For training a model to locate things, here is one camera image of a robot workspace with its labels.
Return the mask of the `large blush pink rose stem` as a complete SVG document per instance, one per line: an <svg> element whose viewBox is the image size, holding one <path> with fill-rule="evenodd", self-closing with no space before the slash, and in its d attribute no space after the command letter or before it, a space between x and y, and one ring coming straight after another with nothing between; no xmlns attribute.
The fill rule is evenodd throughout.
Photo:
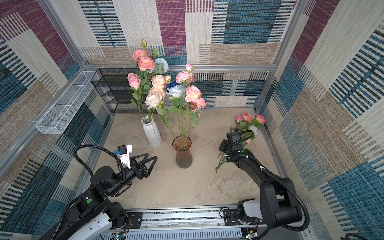
<svg viewBox="0 0 384 240"><path fill-rule="evenodd" d="M155 94L155 93L159 93L162 96L162 99L164 99L166 96L166 92L164 88L152 87L150 89L150 94Z"/></svg>

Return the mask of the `pink peony double stem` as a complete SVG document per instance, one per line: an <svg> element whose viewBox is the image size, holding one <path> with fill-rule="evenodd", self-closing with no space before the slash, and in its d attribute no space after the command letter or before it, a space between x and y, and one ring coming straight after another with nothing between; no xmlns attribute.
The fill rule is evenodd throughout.
<svg viewBox="0 0 384 240"><path fill-rule="evenodd" d="M147 105L145 104L146 97L150 93L152 86L152 73L155 70L155 62L149 57L148 53L143 49L137 49L133 53L133 61L139 67L139 70L135 72L141 79L140 94L142 96L141 106L143 109L143 116L148 115Z"/></svg>

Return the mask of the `bright magenta rose stem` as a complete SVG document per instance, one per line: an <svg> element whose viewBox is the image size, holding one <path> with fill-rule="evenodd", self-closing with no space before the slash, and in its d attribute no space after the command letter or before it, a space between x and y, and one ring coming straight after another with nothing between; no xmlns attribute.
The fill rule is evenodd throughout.
<svg viewBox="0 0 384 240"><path fill-rule="evenodd" d="M244 120L244 119L243 119L243 117L242 117L241 115L238 115L238 116L236 117L236 122L237 122L237 123L241 123L243 120Z"/></svg>

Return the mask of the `red ribbed glass vase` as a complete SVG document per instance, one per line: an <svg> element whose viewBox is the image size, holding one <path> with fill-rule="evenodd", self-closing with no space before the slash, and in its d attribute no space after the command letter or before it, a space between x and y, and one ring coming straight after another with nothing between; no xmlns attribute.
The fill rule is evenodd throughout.
<svg viewBox="0 0 384 240"><path fill-rule="evenodd" d="M177 136L172 142L173 149L176 151L176 164L179 168L189 168L193 163L190 152L192 141L187 136Z"/></svg>

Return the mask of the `white and pale blue rose stem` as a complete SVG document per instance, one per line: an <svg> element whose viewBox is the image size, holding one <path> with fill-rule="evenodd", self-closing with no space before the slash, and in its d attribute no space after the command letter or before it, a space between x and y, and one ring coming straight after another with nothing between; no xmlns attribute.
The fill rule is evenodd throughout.
<svg viewBox="0 0 384 240"><path fill-rule="evenodd" d="M159 49L155 49L154 56L155 70L153 71L153 77L156 75L168 76L166 73L169 70L169 65L168 62L160 55Z"/></svg>

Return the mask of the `dark pink rose stem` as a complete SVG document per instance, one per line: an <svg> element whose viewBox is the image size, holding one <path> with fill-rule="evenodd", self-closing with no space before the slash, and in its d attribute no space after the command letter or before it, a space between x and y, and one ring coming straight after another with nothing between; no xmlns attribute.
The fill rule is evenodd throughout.
<svg viewBox="0 0 384 240"><path fill-rule="evenodd" d="M256 121L258 121L261 125L264 125L266 123L266 120L263 115L257 115Z"/></svg>

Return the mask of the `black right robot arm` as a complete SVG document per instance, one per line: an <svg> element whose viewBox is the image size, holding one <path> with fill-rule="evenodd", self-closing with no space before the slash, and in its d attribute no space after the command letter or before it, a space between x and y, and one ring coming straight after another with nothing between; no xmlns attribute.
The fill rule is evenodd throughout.
<svg viewBox="0 0 384 240"><path fill-rule="evenodd" d="M260 200L248 199L238 203L237 212L241 224L262 219L270 228L283 227L301 232L310 225L310 214L303 200L297 195L289 178L281 178L262 165L254 154L243 148L254 132L233 131L227 133L219 147L226 163L234 163L258 185Z"/></svg>

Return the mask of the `white ribbed ceramic vase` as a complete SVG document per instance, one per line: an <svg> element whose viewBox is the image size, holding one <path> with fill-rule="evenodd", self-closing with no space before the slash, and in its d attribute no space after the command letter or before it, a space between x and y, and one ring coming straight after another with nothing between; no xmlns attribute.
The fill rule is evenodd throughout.
<svg viewBox="0 0 384 240"><path fill-rule="evenodd" d="M143 130L145 135L153 148L158 148L162 144L162 138L158 129L158 126L154 119L150 120L148 115L145 115L141 123L143 125Z"/></svg>

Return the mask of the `cream white rose stem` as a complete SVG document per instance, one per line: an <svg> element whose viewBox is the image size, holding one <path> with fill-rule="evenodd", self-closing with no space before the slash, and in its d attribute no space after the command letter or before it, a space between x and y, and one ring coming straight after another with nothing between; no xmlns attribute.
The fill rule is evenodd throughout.
<svg viewBox="0 0 384 240"><path fill-rule="evenodd" d="M147 105L147 113L149 116L149 121L151 122L154 119L154 113L160 118L163 124L167 127L167 129L171 132L172 136L175 138L174 131L169 122L169 114L170 111L164 107L164 98L158 93L149 93L146 97L145 104Z"/></svg>

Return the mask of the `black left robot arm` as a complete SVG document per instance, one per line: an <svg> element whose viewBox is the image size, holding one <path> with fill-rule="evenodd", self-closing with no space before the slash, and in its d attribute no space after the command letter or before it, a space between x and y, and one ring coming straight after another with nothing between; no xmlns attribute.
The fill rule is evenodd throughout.
<svg viewBox="0 0 384 240"><path fill-rule="evenodd" d="M132 221L124 207L110 198L129 189L134 179L148 178L157 160L149 154L130 157L131 166L125 167L123 173L116 173L110 166L99 168L91 177L89 188L65 207L58 223L41 238L91 240L110 229L126 230Z"/></svg>

